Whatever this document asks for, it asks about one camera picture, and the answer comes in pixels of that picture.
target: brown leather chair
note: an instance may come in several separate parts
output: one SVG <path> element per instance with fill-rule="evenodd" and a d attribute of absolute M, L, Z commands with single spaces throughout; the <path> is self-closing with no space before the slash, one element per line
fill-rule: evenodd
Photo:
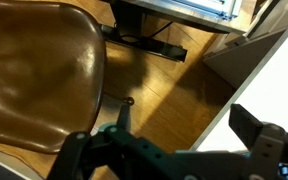
<path fill-rule="evenodd" d="M 105 42 L 72 5 L 0 0 L 0 143 L 56 153 L 90 131 L 102 94 Z"/>

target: desk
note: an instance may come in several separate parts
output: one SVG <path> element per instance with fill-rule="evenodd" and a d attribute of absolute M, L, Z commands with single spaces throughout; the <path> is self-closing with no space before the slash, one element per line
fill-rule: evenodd
<path fill-rule="evenodd" d="M 226 21 L 198 13 L 195 8 L 182 5 L 172 0 L 122 0 L 124 2 L 147 9 L 148 14 L 169 19 L 188 26 L 199 28 L 204 25 L 214 29 L 245 33 L 251 23 L 257 0 L 243 0 L 239 16 L 232 21 Z"/>
<path fill-rule="evenodd" d="M 288 132 L 288 29 L 195 142 L 192 150 L 246 150 L 228 126 L 232 103 L 241 104 L 260 121 L 277 124 Z"/>
<path fill-rule="evenodd" d="M 187 50 L 179 45 L 153 40 L 142 36 L 146 15 L 152 15 L 172 22 L 215 33 L 235 32 L 243 34 L 251 24 L 256 0 L 243 0 L 240 13 L 231 21 L 205 16 L 197 8 L 173 0 L 101 0 L 111 4 L 116 27 L 102 25 L 107 41 L 146 50 L 168 59 L 185 61 Z M 132 37 L 130 43 L 123 37 Z"/>

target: metal frame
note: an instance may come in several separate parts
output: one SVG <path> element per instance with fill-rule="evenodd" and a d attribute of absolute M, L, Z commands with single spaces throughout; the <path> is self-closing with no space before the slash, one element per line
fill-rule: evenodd
<path fill-rule="evenodd" d="M 121 0 L 101 0 L 110 3 L 113 15 L 116 21 L 116 27 L 102 25 L 102 32 L 107 41 L 120 45 L 145 50 L 151 54 L 162 56 L 170 60 L 184 62 L 187 50 L 180 45 L 172 45 L 166 42 L 146 38 L 142 36 L 142 27 L 146 19 L 146 15 L 152 15 L 172 22 L 178 22 L 194 28 L 198 28 L 208 32 L 227 33 L 225 31 L 210 28 L 198 23 L 178 18 L 169 14 L 150 10 L 140 6 L 136 6 Z M 131 36 L 138 39 L 136 43 L 128 42 L 123 36 Z"/>

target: black metal bar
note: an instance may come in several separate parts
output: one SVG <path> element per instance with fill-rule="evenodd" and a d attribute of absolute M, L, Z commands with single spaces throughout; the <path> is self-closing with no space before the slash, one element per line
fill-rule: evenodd
<path fill-rule="evenodd" d="M 171 45 L 150 38 L 139 38 L 137 42 L 128 42 L 121 38 L 118 29 L 106 25 L 101 26 L 106 41 L 117 43 L 123 46 L 145 50 L 151 54 L 168 58 L 174 61 L 184 62 L 187 50 L 181 46 Z"/>

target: desk leg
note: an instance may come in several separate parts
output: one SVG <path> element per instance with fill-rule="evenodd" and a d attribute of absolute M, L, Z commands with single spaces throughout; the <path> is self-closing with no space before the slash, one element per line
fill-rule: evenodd
<path fill-rule="evenodd" d="M 142 36 L 145 15 L 140 7 L 117 1 L 111 4 L 111 9 L 120 35 Z"/>
<path fill-rule="evenodd" d="M 170 60 L 184 62 L 187 50 L 166 42 L 142 36 L 145 22 L 145 10 L 142 7 L 119 0 L 106 1 L 110 3 L 116 26 L 102 25 L 101 29 L 106 41 L 147 51 Z"/>
<path fill-rule="evenodd" d="M 106 41 L 120 44 L 127 47 L 141 49 L 148 53 L 161 56 L 174 61 L 184 62 L 187 54 L 187 50 L 181 46 L 174 46 L 166 42 L 161 42 L 155 39 L 140 38 L 137 42 L 128 42 L 121 38 L 117 28 L 101 25 Z"/>

